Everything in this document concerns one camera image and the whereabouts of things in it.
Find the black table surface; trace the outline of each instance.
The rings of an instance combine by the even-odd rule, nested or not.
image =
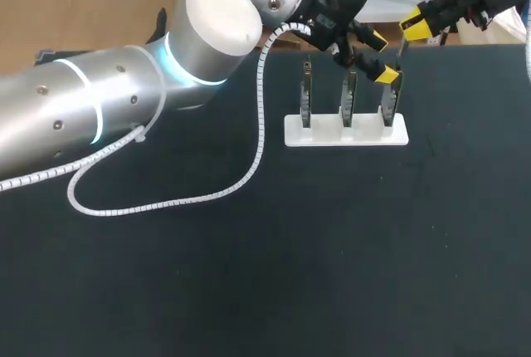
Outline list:
[[[411,143],[379,149],[284,146],[306,58],[270,57],[265,157],[229,198],[102,219],[73,211],[68,178],[0,194],[0,355],[531,355],[524,49],[411,50]],[[314,111],[335,112],[342,71],[311,60]],[[94,168],[80,200],[124,208],[238,180],[256,61]],[[376,110],[378,89],[359,93]]]

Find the cable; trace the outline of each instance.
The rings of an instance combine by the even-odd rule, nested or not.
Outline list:
[[[258,110],[258,146],[256,148],[256,156],[253,160],[253,163],[251,164],[251,167],[249,168],[247,173],[243,176],[243,178],[241,178],[237,183],[217,193],[210,193],[208,195],[203,195],[200,197],[174,199],[172,201],[166,201],[166,202],[161,202],[161,203],[151,203],[148,205],[138,206],[135,208],[113,209],[113,210],[93,210],[93,209],[88,209],[82,206],[77,201],[76,185],[79,183],[83,175],[85,175],[95,164],[100,162],[100,160],[96,160],[96,161],[93,161],[87,164],[86,166],[83,166],[74,175],[74,177],[72,177],[70,183],[68,184],[67,197],[72,207],[74,207],[74,209],[76,209],[78,212],[87,214],[89,216],[96,216],[96,217],[125,216],[129,214],[134,214],[134,213],[147,212],[150,210],[171,208],[174,206],[212,201],[215,199],[224,198],[234,193],[241,187],[243,187],[251,179],[251,177],[255,174],[256,170],[258,169],[258,166],[260,164],[260,161],[262,159],[262,155],[264,152],[264,145],[266,142],[266,123],[265,123],[265,116],[264,116],[264,68],[266,65],[266,58],[267,58],[267,55],[269,54],[271,47],[273,46],[273,43],[276,41],[276,39],[278,39],[283,33],[286,33],[289,31],[301,32],[308,36],[311,35],[311,30],[306,25],[302,25],[299,23],[288,23],[288,24],[283,24],[281,27],[276,29],[270,35],[267,42],[265,42],[265,45],[261,51],[260,59],[258,61],[258,70],[256,73],[256,103],[257,103],[257,110]]]
[[[71,164],[65,164],[57,168],[48,169],[48,170],[44,170],[41,172],[36,172],[34,174],[28,174],[27,176],[22,176],[22,177],[12,178],[9,180],[2,181],[0,182],[0,193],[3,191],[8,191],[9,189],[25,187],[30,184],[40,183],[42,181],[47,181],[49,179],[54,179],[56,177],[60,177],[65,174],[69,174],[69,173],[77,171],[77,173],[72,177],[70,183],[68,184],[68,189],[66,192],[68,200],[71,203],[72,207],[76,209],[78,212],[87,214],[89,216],[96,216],[96,217],[125,216],[129,214],[134,214],[134,213],[147,212],[150,210],[170,208],[173,206],[212,201],[215,199],[226,197],[227,195],[234,193],[235,191],[243,187],[251,179],[251,177],[255,174],[260,164],[260,161],[261,161],[261,158],[264,152],[264,145],[266,143],[266,123],[265,123],[265,115],[264,115],[264,70],[266,66],[266,58],[267,58],[267,55],[269,54],[270,49],[273,46],[273,43],[275,43],[276,39],[278,39],[282,34],[286,32],[290,32],[290,31],[296,31],[296,32],[303,33],[307,36],[311,36],[311,29],[307,27],[306,25],[302,25],[299,23],[287,23],[287,24],[283,24],[281,27],[276,29],[270,35],[267,42],[265,42],[265,45],[262,48],[262,51],[260,54],[260,59],[258,61],[258,70],[256,73],[256,103],[257,103],[257,110],[258,110],[258,146],[256,148],[256,156],[253,160],[251,167],[249,168],[247,173],[243,176],[243,178],[240,179],[240,181],[238,181],[231,187],[226,188],[220,192],[210,193],[208,195],[203,195],[201,197],[175,199],[173,201],[152,203],[152,204],[148,204],[144,206],[138,206],[136,208],[126,208],[126,209],[93,210],[93,209],[85,208],[77,201],[76,185],[79,183],[83,175],[85,175],[98,162],[101,162],[103,159],[119,151],[120,149],[125,147],[127,144],[130,144],[135,140],[137,142],[142,142],[144,140],[145,134],[152,128],[152,126],[157,121],[157,119],[159,118],[164,108],[164,105],[166,102],[167,88],[166,88],[166,83],[164,81],[162,70],[158,66],[158,63],[154,60],[153,56],[151,56],[151,54],[149,54],[146,50],[144,50],[142,47],[131,46],[132,48],[136,48],[137,50],[140,50],[153,63],[153,66],[155,70],[157,71],[159,78],[161,80],[161,87],[162,87],[161,93],[162,94],[161,94],[160,102],[159,102],[157,111],[154,117],[152,118],[152,120],[149,122],[148,126],[146,126],[145,128],[143,126],[139,126],[133,131],[131,131],[129,134],[127,134],[125,137],[123,137],[122,139],[116,141],[115,143],[103,148],[102,150],[96,152],[95,154],[92,154],[86,158],[77,160]]]
[[[25,187],[30,184],[41,183],[56,177],[64,176],[65,174],[75,172],[87,165],[94,164],[99,162],[102,159],[107,158],[108,156],[114,154],[116,151],[122,149],[125,145],[133,142],[136,137],[138,137],[144,131],[144,127],[140,126],[134,129],[131,133],[127,134],[124,138],[119,139],[115,143],[103,148],[102,150],[96,152],[95,154],[89,155],[86,158],[76,160],[71,164],[63,164],[53,169],[43,170],[41,172],[36,172],[33,174],[28,174],[27,176],[21,176],[16,178],[11,178],[9,180],[4,180],[0,182],[0,193],[8,191],[9,189],[15,189],[20,187]]]

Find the silver robot arm segment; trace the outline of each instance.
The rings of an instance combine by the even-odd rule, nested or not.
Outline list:
[[[161,100],[166,109],[204,104],[252,51],[261,30],[250,0],[179,0],[173,28],[155,43],[0,78],[0,176],[145,125]]]

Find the screw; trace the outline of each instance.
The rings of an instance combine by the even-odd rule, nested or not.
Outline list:
[[[46,86],[38,86],[37,87],[37,94],[39,95],[48,95],[48,89]]]
[[[277,11],[280,8],[280,2],[278,0],[269,1],[269,9],[271,11]]]

